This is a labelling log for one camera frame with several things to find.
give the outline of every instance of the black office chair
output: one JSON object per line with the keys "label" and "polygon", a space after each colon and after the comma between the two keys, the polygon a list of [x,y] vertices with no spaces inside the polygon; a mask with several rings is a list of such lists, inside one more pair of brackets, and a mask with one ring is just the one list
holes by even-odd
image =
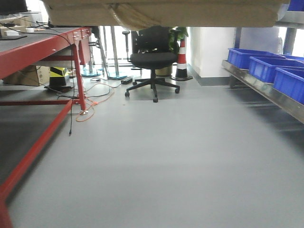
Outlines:
{"label": "black office chair", "polygon": [[170,66],[177,61],[177,55],[169,50],[169,28],[161,26],[153,26],[139,31],[138,36],[134,39],[133,44],[136,53],[131,54],[129,62],[135,67],[150,69],[151,78],[149,79],[136,79],[133,82],[133,86],[127,88],[125,96],[129,97],[130,90],[137,89],[142,86],[151,85],[154,91],[153,102],[158,102],[156,84],[163,86],[174,87],[175,93],[180,92],[180,86],[165,82],[164,78],[156,78],[156,69],[162,69]]}

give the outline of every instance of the overhead shelf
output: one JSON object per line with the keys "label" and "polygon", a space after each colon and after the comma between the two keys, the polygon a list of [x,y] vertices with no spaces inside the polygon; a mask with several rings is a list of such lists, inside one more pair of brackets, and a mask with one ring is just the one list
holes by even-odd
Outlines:
{"label": "overhead shelf", "polygon": [[304,123],[304,105],[282,94],[273,88],[272,84],[262,82],[250,75],[246,70],[239,69],[231,63],[223,60],[222,66],[235,78],[251,87],[259,94],[273,102],[291,116]]}
{"label": "overhead shelf", "polygon": [[287,11],[284,17],[275,23],[275,26],[304,29],[304,12]]}

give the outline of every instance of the table leg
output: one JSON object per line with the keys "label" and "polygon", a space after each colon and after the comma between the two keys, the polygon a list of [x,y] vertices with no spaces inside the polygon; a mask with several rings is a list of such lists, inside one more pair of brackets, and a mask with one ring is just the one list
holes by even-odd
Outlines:
{"label": "table leg", "polygon": [[13,228],[13,225],[10,220],[9,211],[5,205],[4,199],[0,199],[0,227]]}
{"label": "table leg", "polygon": [[78,95],[79,95],[79,103],[81,110],[84,111],[86,109],[86,101],[85,101],[85,95],[84,95],[84,88],[82,84],[82,77],[80,72],[80,62],[79,62],[79,54],[78,54],[78,48],[77,45],[72,45],[73,49],[73,59],[75,64],[75,70],[76,70],[76,78],[77,78],[77,85],[78,85]]}

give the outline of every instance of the red metal table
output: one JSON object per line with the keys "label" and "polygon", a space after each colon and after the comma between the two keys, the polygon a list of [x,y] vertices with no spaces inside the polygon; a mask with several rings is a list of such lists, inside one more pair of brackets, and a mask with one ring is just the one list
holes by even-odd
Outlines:
{"label": "red metal table", "polygon": [[[37,158],[44,145],[53,135],[60,123],[71,109],[73,104],[80,104],[81,110],[86,109],[85,95],[83,91],[80,65],[90,59],[89,37],[90,27],[80,28],[56,28],[28,34],[26,38],[0,41],[0,79],[32,65],[41,60],[48,61],[73,61],[76,70],[78,96],[74,100],[51,101],[0,101],[3,105],[64,105],[61,112],[55,117],[48,128],[42,133],[30,150],[22,158],[17,166],[10,172],[5,181],[0,183],[0,228],[12,228],[6,200],[30,165]],[[58,51],[70,48],[72,55],[56,56]]]}

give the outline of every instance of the blue plastic bin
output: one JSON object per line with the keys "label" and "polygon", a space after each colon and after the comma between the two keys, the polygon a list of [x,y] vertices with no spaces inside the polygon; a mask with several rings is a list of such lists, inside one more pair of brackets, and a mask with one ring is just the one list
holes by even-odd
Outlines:
{"label": "blue plastic bin", "polygon": [[301,62],[304,62],[304,57],[300,57],[300,56],[290,56],[290,55],[282,55],[287,59],[294,59],[294,60],[298,60]]}
{"label": "blue plastic bin", "polygon": [[304,69],[277,68],[274,88],[304,104]]}
{"label": "blue plastic bin", "polygon": [[304,69],[304,63],[292,59],[250,57],[249,74],[262,82],[273,83],[277,67],[301,70]]}
{"label": "blue plastic bin", "polygon": [[229,48],[228,62],[240,69],[249,69],[250,57],[285,58],[284,56],[273,54],[268,51]]}
{"label": "blue plastic bin", "polygon": [[288,11],[303,11],[304,1],[303,0],[291,0]]}

